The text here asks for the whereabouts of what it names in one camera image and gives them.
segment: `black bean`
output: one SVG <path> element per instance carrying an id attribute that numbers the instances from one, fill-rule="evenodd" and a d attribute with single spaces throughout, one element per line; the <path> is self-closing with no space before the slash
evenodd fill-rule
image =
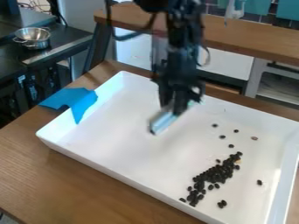
<path id="1" fill-rule="evenodd" d="M 223 208 L 223 205 L 222 205 L 221 202 L 218 202 L 217 205 L 218 205 L 219 208 Z"/>
<path id="2" fill-rule="evenodd" d="M 198 190 L 193 190 L 193 191 L 190 192 L 190 194 L 197 195 L 198 194 Z"/>
<path id="3" fill-rule="evenodd" d="M 205 196 L 203 194 L 199 194 L 198 200 L 202 200 Z"/>
<path id="4" fill-rule="evenodd" d="M 221 200 L 221 204 L 222 204 L 222 206 L 227 206 L 227 202 L 226 201 L 224 201 L 224 200 Z"/>
<path id="5" fill-rule="evenodd" d="M 258 179 L 258 180 L 256 181 L 256 183 L 258 184 L 258 186 L 262 186 L 262 181 L 261 181 L 260 179 Z"/>

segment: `wooden table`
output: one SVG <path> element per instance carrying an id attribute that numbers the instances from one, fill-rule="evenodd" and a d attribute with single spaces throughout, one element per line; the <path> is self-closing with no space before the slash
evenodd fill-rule
<path id="1" fill-rule="evenodd" d="M 121 70 L 150 72 L 104 61 L 70 87 L 94 89 Z M 299 122 L 298 111 L 208 87 L 206 93 Z M 99 171 L 49 149 L 35 132 L 60 112 L 35 107 L 0 130 L 0 207 L 32 224 L 203 223 Z M 299 177 L 289 224 L 299 220 Z"/>
<path id="2" fill-rule="evenodd" d="M 150 14 L 141 10 L 134 3 L 118 3 L 112 6 L 112 25 L 136 31 L 149 21 Z M 106 23 L 103 10 L 94 13 L 97 23 Z M 246 54 L 255 58 L 274 60 L 286 64 L 299 65 L 299 31 L 259 24 L 236 19 L 205 15 L 205 42 L 207 46 Z M 151 30 L 152 34 L 166 36 L 164 14 L 158 15 Z"/>

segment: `black cable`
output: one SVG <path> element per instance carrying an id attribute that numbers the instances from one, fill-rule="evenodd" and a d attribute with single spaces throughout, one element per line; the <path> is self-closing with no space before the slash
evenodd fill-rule
<path id="1" fill-rule="evenodd" d="M 52 0 L 46 0 L 46 1 L 51 5 L 51 8 L 53 8 L 53 9 L 55 10 L 57 16 L 58 16 L 59 18 L 61 18 L 61 20 L 65 23 L 65 26 L 67 27 L 68 24 L 67 24 L 65 18 L 61 15 L 61 13 L 60 13 L 59 8 L 57 7 L 57 5 L 55 5 L 55 4 L 52 2 Z"/>
<path id="2" fill-rule="evenodd" d="M 112 21 L 111 21 L 111 8 L 110 8 L 110 0 L 105 0 L 105 6 L 106 6 L 106 13 L 107 13 L 107 24 L 109 27 L 112 28 L 112 36 L 115 40 L 118 41 L 124 41 L 124 40 L 128 40 L 128 39 L 133 39 L 136 38 L 142 34 L 144 34 L 146 31 L 148 31 L 154 24 L 155 20 L 156 20 L 156 13 L 152 14 L 152 16 L 150 17 L 149 22 L 140 30 L 135 31 L 135 32 L 131 32 L 127 35 L 123 35 L 123 36 L 116 36 L 115 34 L 115 29 L 112 27 Z"/>

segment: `stainless steel bowl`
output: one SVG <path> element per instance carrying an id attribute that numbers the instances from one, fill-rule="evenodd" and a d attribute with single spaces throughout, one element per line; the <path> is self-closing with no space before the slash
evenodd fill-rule
<path id="1" fill-rule="evenodd" d="M 50 45 L 51 33 L 47 27 L 27 27 L 16 31 L 15 35 L 13 40 L 30 50 L 45 49 Z"/>

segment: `blue plastic piece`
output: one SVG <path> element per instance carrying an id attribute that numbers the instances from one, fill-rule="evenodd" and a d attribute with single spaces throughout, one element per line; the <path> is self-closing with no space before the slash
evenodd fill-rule
<path id="1" fill-rule="evenodd" d="M 276 16 L 299 21 L 299 0 L 280 0 Z"/>
<path id="2" fill-rule="evenodd" d="M 80 88 L 63 88 L 56 94 L 42 101 L 39 105 L 52 109 L 60 109 L 67 105 L 73 112 L 74 121 L 78 124 L 85 111 L 98 99 L 93 90 Z"/>

